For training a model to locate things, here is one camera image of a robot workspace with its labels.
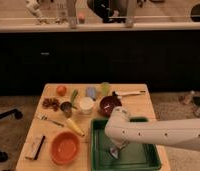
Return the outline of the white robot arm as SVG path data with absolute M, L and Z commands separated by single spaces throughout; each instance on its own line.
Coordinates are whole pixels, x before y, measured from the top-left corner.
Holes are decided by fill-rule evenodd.
M 119 149 L 130 142 L 200 151 L 200 119 L 132 122 L 123 107 L 113 109 L 105 134 Z

